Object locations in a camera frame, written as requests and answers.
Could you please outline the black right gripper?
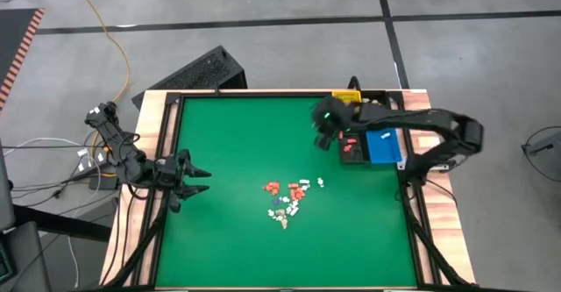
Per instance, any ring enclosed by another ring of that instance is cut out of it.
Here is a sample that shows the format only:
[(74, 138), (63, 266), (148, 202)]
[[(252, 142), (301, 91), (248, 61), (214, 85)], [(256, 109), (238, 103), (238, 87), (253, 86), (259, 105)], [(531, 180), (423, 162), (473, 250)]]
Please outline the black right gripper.
[[(325, 97), (313, 107), (311, 112), (313, 125), (322, 135), (333, 135), (335, 132), (347, 129), (352, 122), (353, 115), (354, 106), (344, 103), (336, 97)], [(331, 138), (317, 136), (314, 144), (318, 148), (328, 151)]]

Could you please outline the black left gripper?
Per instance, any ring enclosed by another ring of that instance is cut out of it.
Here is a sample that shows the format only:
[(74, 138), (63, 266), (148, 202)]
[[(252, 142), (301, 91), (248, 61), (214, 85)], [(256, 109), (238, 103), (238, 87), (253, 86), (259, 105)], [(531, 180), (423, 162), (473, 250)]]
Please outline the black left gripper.
[[(191, 156), (188, 149), (180, 150), (177, 154), (170, 154), (164, 159), (162, 165), (162, 189), (164, 191), (189, 198), (209, 189), (209, 186), (188, 186), (184, 183), (184, 167), (190, 160)], [(211, 177), (211, 173), (198, 167), (188, 166), (188, 176), (192, 178)]]

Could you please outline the yellow plastic basket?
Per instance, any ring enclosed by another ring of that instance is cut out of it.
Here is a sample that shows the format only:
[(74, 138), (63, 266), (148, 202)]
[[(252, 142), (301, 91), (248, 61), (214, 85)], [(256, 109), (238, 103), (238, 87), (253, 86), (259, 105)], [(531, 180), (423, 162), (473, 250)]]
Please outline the yellow plastic basket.
[(360, 92), (354, 89), (335, 90), (331, 92), (331, 95), (343, 103), (360, 103), (362, 101)]

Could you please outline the blue plastic basket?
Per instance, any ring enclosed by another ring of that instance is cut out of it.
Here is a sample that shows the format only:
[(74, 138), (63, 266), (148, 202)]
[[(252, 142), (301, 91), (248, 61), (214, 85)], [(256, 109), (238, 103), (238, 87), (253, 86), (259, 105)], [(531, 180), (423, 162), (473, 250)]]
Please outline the blue plastic basket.
[[(380, 136), (390, 132), (391, 136), (381, 139)], [(392, 164), (402, 162), (401, 149), (397, 132), (394, 128), (366, 132), (366, 141), (370, 162), (372, 164)]]

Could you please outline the wooden table side board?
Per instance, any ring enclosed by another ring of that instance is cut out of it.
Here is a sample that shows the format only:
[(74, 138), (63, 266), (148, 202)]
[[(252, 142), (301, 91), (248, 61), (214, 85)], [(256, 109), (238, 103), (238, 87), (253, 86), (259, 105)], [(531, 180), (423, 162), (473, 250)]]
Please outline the wooden table side board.
[[(140, 135), (136, 146), (153, 159), (169, 155), (172, 149), (176, 119), (180, 109), (180, 95), (165, 90), (148, 90), (141, 105), (136, 133)], [(167, 194), (162, 191), (139, 190), (138, 198), (122, 185), (119, 187), (119, 205), (112, 223), (110, 241), (103, 263), (100, 284), (107, 286), (118, 277), (120, 270), (140, 247), (148, 229), (156, 225), (157, 216), (163, 212)], [(123, 285), (144, 286), (156, 280), (159, 245), (163, 231), (158, 230), (138, 258)]]
[[(426, 89), (405, 89), (401, 91), (401, 94), (405, 110), (430, 108), (430, 100)], [(409, 137), (415, 153), (428, 152), (431, 147), (436, 146), (441, 141), (440, 137), (434, 132), (411, 130), (409, 131)], [(424, 217), (421, 217), (419, 209), (422, 206), (419, 207), (418, 204), (425, 205), (424, 208), (428, 218), (427, 226), (435, 246), (459, 276), (470, 283), (475, 283), (457, 205), (444, 189), (452, 193), (449, 175), (437, 171), (429, 172), (428, 181), (421, 188), (423, 199), (420, 196), (415, 196), (411, 201), (411, 206), (415, 217), (421, 222)], [(437, 283), (436, 279), (433, 279), (428, 252), (417, 236), (415, 236), (415, 239), (423, 281)]]

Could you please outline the black perforated computer case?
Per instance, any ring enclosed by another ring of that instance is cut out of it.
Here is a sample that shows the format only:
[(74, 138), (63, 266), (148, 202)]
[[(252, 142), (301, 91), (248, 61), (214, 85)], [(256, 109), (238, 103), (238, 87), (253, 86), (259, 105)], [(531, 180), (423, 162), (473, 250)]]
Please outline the black perforated computer case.
[(247, 89), (243, 67), (217, 46), (147, 90)]

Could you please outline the black floor beam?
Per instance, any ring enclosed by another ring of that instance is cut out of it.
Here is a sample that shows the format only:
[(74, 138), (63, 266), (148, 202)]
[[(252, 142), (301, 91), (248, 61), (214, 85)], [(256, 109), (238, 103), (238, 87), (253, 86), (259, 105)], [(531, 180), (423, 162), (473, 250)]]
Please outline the black floor beam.
[(20, 205), (14, 205), (13, 210), (15, 216), (14, 226), (34, 222), (39, 231), (100, 242), (108, 242), (110, 240), (111, 228), (108, 226), (77, 218), (63, 217)]

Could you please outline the grey box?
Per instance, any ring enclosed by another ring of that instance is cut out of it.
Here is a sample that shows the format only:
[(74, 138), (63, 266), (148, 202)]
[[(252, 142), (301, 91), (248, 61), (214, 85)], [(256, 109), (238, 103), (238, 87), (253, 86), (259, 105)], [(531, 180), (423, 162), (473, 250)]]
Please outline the grey box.
[(52, 292), (39, 231), (28, 222), (4, 234), (3, 242), (16, 274), (0, 283), (0, 292)]

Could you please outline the grey stand foot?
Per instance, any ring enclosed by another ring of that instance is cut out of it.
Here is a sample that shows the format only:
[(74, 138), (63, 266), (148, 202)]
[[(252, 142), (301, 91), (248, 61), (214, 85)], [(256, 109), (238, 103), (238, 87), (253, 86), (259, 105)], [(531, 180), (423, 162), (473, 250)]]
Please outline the grey stand foot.
[(561, 154), (561, 132), (552, 134), (532, 144), (526, 143), (522, 145), (522, 150), (530, 156), (535, 156), (547, 150), (553, 150), (555, 153)]

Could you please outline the hazard striped floor mat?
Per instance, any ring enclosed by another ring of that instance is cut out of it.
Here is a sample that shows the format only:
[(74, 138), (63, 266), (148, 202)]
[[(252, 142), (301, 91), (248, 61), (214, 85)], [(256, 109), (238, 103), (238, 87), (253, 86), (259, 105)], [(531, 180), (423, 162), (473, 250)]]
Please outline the hazard striped floor mat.
[(0, 112), (45, 14), (44, 8), (0, 10)]

